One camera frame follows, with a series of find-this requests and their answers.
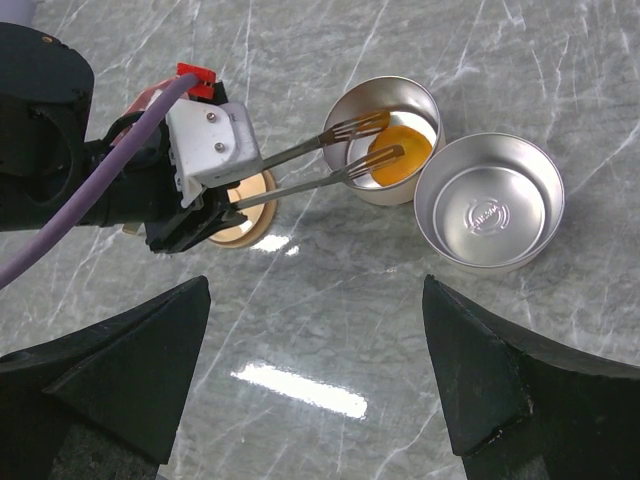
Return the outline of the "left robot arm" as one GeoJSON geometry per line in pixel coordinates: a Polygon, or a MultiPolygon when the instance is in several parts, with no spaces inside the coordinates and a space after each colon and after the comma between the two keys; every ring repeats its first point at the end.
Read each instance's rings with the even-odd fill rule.
{"type": "MultiPolygon", "coordinates": [[[[117,119],[101,139],[85,133],[94,89],[89,63],[58,39],[30,27],[1,25],[1,229],[40,229],[140,118],[117,119]]],[[[204,191],[187,208],[169,160],[169,129],[160,123],[81,226],[145,226],[154,253],[180,253],[246,221],[225,187],[204,191]]]]}

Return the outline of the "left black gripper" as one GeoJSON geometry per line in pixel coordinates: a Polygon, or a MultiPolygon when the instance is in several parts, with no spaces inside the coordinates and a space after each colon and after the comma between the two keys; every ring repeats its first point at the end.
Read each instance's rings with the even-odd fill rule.
{"type": "MultiPolygon", "coordinates": [[[[181,99],[217,106],[234,102],[229,100],[221,82],[215,83],[212,98],[188,95],[181,99]]],[[[185,252],[217,232],[246,221],[246,217],[233,208],[229,196],[229,191],[242,180],[206,189],[193,204],[183,208],[175,174],[164,118],[83,217],[83,224],[100,227],[141,224],[152,252],[173,254],[185,252]]]]}

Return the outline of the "orange egg yolk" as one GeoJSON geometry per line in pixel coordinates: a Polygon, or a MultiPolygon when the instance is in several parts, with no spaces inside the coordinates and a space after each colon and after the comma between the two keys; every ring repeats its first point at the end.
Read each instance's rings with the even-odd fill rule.
{"type": "Polygon", "coordinates": [[[372,178],[383,187],[397,184],[411,176],[432,153],[429,140],[422,133],[405,125],[390,126],[379,133],[369,145],[368,153],[392,145],[400,145],[404,154],[372,172],[372,178]]]}

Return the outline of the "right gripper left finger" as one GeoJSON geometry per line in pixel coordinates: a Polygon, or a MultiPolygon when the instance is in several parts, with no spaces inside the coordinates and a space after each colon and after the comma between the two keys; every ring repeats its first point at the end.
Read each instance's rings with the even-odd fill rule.
{"type": "Polygon", "coordinates": [[[210,306],[198,276],[2,356],[2,478],[156,478],[171,456],[210,306]]]}

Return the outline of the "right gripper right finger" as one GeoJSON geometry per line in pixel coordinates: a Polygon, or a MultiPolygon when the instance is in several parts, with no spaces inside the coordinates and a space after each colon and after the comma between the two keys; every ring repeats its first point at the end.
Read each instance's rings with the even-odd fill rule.
{"type": "Polygon", "coordinates": [[[512,323],[433,276],[422,311],[467,478],[638,478],[638,367],[512,323]]]}

